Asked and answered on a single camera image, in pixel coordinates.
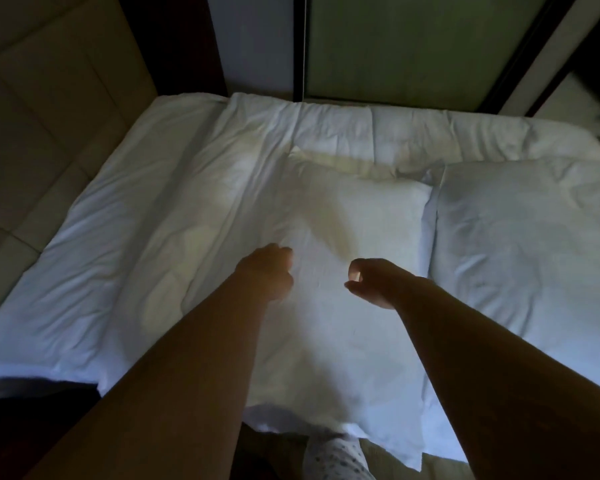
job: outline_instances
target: hand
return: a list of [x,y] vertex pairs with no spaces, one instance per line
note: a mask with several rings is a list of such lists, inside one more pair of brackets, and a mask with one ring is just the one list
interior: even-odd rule
[[289,269],[294,261],[291,248],[268,244],[242,258],[235,267],[234,275],[263,290],[268,300],[286,297],[294,285]]
[[354,259],[349,265],[347,290],[369,303],[393,310],[392,300],[405,279],[415,276],[386,259]]

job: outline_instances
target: headboard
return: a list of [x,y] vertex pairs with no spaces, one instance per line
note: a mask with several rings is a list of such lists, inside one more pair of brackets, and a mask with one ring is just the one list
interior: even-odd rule
[[0,304],[156,95],[118,0],[0,0]]

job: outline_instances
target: polka dot fabric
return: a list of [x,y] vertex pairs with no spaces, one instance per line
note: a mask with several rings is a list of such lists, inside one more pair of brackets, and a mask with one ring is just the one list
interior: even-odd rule
[[311,437],[303,460],[304,480],[375,480],[360,442],[345,436]]

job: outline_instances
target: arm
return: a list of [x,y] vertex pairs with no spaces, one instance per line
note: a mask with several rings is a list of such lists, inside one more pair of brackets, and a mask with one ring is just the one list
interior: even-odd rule
[[600,478],[600,387],[389,261],[349,279],[400,315],[477,479]]
[[229,478],[260,322],[291,261],[273,244],[243,259],[27,478]]

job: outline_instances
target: glass panel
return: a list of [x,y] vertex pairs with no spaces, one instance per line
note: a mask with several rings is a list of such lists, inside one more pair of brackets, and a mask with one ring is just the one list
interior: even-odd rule
[[546,0],[311,0],[307,97],[475,111]]

